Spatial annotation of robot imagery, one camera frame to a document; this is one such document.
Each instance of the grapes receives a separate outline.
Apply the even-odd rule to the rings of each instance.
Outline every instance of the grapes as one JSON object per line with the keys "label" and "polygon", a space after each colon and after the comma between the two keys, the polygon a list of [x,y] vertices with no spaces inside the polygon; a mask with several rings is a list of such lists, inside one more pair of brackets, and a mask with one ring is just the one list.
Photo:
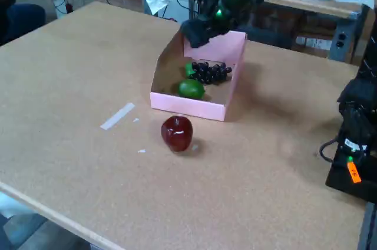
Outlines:
{"label": "grapes", "polygon": [[202,84],[221,83],[226,81],[228,74],[232,72],[232,68],[226,67],[224,62],[221,65],[209,66],[208,62],[192,63],[194,74],[189,76],[189,79],[194,79]]}

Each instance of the green lime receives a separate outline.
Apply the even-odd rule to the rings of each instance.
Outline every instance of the green lime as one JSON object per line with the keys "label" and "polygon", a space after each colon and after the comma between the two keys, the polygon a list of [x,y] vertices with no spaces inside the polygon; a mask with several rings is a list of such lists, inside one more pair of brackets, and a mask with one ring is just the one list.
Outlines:
{"label": "green lime", "polygon": [[187,79],[179,84],[178,93],[180,97],[201,100],[204,96],[204,86],[197,80]]}
{"label": "green lime", "polygon": [[192,74],[195,74],[195,71],[193,70],[193,64],[192,63],[187,63],[184,68],[186,69],[186,76],[190,76]]}

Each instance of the orange label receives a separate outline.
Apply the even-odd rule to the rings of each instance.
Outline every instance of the orange label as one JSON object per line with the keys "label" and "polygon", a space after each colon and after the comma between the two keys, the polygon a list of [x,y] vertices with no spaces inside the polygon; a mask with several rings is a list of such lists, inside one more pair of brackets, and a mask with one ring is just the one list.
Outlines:
{"label": "orange label", "polygon": [[347,167],[348,167],[349,174],[352,177],[352,181],[354,183],[361,182],[361,178],[359,176],[358,169],[356,168],[355,164],[353,162],[347,162]]}

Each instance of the tape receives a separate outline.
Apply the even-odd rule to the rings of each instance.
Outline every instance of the tape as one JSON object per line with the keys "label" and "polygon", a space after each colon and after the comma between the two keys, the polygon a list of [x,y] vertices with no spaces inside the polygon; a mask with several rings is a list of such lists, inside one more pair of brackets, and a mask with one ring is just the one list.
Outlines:
{"label": "tape", "polygon": [[108,130],[112,128],[119,120],[121,120],[127,113],[129,113],[135,105],[133,103],[126,104],[123,108],[118,110],[112,117],[110,117],[104,124],[101,125],[101,128]]}

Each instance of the apple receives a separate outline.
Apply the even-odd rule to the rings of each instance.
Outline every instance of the apple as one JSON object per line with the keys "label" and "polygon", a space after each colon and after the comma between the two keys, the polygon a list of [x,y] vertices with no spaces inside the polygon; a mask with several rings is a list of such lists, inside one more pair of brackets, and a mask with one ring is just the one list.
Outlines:
{"label": "apple", "polygon": [[184,116],[172,116],[161,126],[161,136],[170,150],[185,151],[193,139],[193,125]]}

